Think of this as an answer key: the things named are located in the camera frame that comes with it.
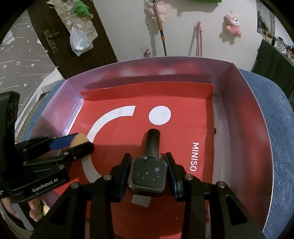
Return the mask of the person's left hand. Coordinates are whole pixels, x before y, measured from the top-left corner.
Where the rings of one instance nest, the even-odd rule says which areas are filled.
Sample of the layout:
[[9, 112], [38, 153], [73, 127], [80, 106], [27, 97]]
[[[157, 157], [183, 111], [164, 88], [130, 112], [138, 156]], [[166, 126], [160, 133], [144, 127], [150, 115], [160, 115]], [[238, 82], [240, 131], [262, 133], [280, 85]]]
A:
[[[16, 218], [19, 218], [18, 214], [16, 213], [16, 211], [12, 207], [12, 200], [9, 197], [3, 198], [1, 201], [4, 205], [4, 207], [6, 208], [6, 210], [10, 214], [15, 216]], [[41, 203], [40, 198], [35, 198], [35, 199], [28, 202], [28, 204], [30, 206], [30, 212], [29, 212], [30, 218], [32, 218], [35, 222], [40, 221], [43, 217], [42, 206], [40, 203]]]

